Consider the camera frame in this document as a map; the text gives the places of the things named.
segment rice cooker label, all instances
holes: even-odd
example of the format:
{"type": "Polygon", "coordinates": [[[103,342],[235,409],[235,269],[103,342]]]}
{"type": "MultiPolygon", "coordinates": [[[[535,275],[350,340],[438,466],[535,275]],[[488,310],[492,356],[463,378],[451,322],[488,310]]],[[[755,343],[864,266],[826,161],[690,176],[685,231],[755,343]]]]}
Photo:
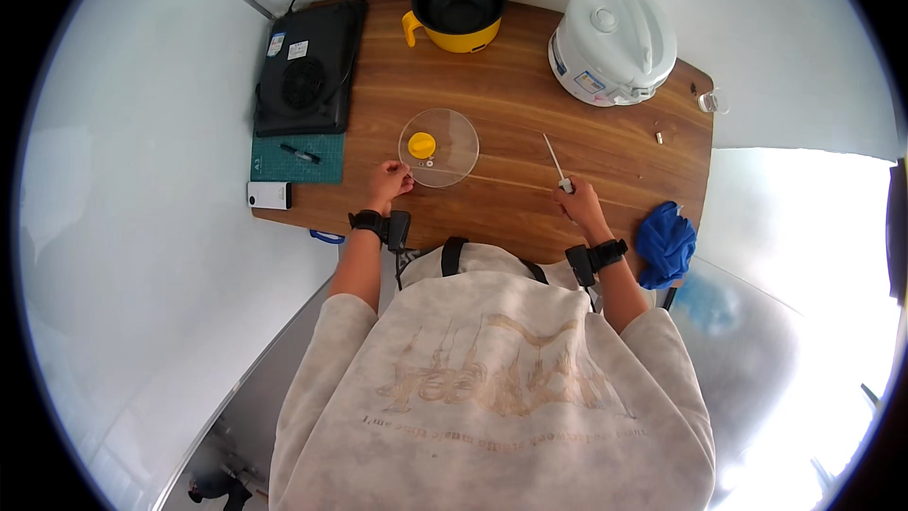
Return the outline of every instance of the rice cooker label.
{"type": "Polygon", "coordinates": [[[552,58],[555,60],[555,69],[558,70],[559,75],[564,75],[568,73],[568,68],[565,67],[565,63],[561,59],[561,52],[559,52],[559,44],[556,41],[559,35],[559,31],[555,28],[555,31],[552,32],[552,37],[549,40],[549,48],[552,51],[552,58]]]}
{"type": "Polygon", "coordinates": [[[287,49],[287,61],[289,62],[290,60],[303,58],[305,57],[307,51],[309,51],[309,40],[290,44],[289,48],[287,49]]]}
{"type": "Polygon", "coordinates": [[[594,78],[589,73],[589,71],[584,71],[580,75],[576,76],[574,78],[574,82],[577,85],[580,85],[581,87],[583,87],[584,90],[587,93],[589,93],[590,95],[596,95],[596,93],[598,93],[602,89],[606,88],[606,86],[602,84],[602,81],[599,81],[598,79],[594,78]]]}
{"type": "Polygon", "coordinates": [[[287,32],[278,32],[271,36],[271,43],[268,44],[268,57],[273,58],[278,55],[280,51],[280,46],[283,46],[284,36],[287,35],[287,32]]]}

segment black marker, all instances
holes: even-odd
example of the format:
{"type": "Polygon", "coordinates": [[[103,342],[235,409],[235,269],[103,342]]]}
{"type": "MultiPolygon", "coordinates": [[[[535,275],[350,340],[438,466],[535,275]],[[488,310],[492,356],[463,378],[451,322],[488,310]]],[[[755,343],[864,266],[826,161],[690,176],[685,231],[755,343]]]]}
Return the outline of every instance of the black marker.
{"type": "Polygon", "coordinates": [[[322,159],[315,156],[314,154],[310,154],[309,152],[303,152],[302,150],[297,150],[294,147],[287,146],[286,144],[281,144],[280,149],[283,150],[284,152],[289,152],[290,154],[292,154],[293,156],[295,156],[298,159],[306,160],[308,162],[311,162],[312,164],[318,164],[319,162],[322,161],[322,159]]]}

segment yellow lid knob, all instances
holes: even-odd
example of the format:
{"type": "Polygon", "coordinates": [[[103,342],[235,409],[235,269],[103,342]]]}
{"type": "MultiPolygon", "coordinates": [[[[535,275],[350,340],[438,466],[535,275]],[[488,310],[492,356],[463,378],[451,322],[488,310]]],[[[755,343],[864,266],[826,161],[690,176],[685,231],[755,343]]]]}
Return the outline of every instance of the yellow lid knob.
{"type": "Polygon", "coordinates": [[[435,139],[429,133],[418,132],[410,137],[407,150],[415,159],[427,159],[435,153],[435,139]]]}

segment wooden table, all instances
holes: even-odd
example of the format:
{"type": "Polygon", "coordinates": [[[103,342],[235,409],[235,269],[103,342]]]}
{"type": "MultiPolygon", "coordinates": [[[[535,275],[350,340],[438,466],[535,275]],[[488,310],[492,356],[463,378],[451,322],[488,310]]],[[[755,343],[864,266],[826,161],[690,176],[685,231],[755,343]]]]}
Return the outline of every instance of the wooden table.
{"type": "MultiPolygon", "coordinates": [[[[410,0],[369,4],[342,184],[294,184],[291,210],[255,209],[257,218],[348,233],[347,213],[366,204],[375,166],[398,158],[404,125],[422,110],[441,107],[472,121],[480,159],[454,186],[418,184],[395,199],[396,210],[412,213],[408,247],[435,247],[456,235],[537,263],[564,259],[565,249],[583,239],[551,200],[559,176],[542,132],[565,175],[583,176],[596,187],[609,226],[631,248],[640,222],[667,199],[699,225],[713,115],[700,111],[697,95],[713,88],[709,76],[679,60],[651,100],[593,107],[564,91],[549,67],[547,44],[559,12],[512,2],[485,50],[453,54],[421,30],[416,47],[407,47],[401,17],[410,0]],[[656,143],[656,132],[664,144],[656,143]]],[[[636,275],[645,267],[633,250],[628,260],[636,275]]]]}

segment white rice cooker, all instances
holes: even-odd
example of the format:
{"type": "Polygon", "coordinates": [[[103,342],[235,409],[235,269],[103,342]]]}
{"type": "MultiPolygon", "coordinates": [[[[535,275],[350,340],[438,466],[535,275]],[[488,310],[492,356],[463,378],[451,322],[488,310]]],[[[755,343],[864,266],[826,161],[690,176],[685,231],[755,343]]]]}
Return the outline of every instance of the white rice cooker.
{"type": "Polygon", "coordinates": [[[570,0],[549,40],[562,87],[597,107],[652,97],[676,57],[675,30],[652,0],[570,0]]]}

